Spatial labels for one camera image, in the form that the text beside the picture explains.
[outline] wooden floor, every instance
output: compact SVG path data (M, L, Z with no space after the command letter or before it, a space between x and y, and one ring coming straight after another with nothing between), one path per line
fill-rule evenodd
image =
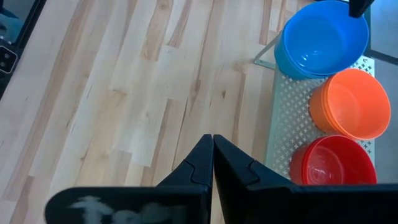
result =
M0 101L0 223L43 223L73 186L156 185L205 133L263 161L274 72L252 58L309 2L47 0Z

